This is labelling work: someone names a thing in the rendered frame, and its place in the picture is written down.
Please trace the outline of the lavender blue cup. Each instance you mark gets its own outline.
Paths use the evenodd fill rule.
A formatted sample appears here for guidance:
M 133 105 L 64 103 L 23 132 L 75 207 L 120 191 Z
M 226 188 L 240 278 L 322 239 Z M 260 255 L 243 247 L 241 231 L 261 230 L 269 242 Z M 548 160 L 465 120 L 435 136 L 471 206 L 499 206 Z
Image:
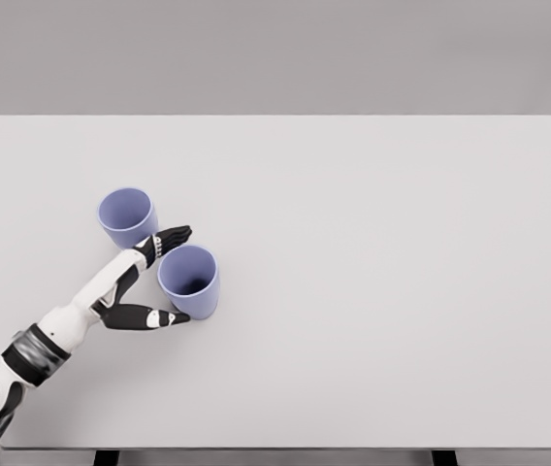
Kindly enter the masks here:
M 182 245 L 168 252 L 157 270 L 160 287 L 181 312 L 204 320 L 216 310 L 220 295 L 219 266 L 201 246 Z
M 136 187 L 108 193 L 99 203 L 97 219 L 120 249 L 129 249 L 158 231 L 159 222 L 149 195 Z

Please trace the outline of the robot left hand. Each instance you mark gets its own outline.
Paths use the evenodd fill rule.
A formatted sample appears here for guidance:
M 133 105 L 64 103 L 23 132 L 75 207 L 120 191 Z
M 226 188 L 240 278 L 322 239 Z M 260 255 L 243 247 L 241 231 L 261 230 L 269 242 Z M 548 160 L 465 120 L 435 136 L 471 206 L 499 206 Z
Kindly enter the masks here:
M 188 314 L 177 309 L 159 310 L 121 300 L 144 271 L 166 253 L 185 244 L 191 234 L 188 225 L 172 227 L 122 250 L 77 293 L 72 303 L 91 311 L 105 327 L 113 330 L 148 331 L 190 321 Z

